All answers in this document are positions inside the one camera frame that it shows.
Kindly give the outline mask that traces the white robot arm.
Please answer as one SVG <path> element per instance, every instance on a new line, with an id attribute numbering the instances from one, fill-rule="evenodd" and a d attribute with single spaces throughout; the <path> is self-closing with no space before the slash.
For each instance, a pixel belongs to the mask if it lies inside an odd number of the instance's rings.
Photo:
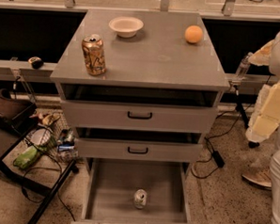
<path id="1" fill-rule="evenodd" d="M 261 143 L 280 125 L 280 31 L 251 55 L 249 62 L 258 67 L 268 66 L 269 72 L 277 79 L 272 85 L 264 85 L 258 93 L 245 133 L 249 141 Z"/>

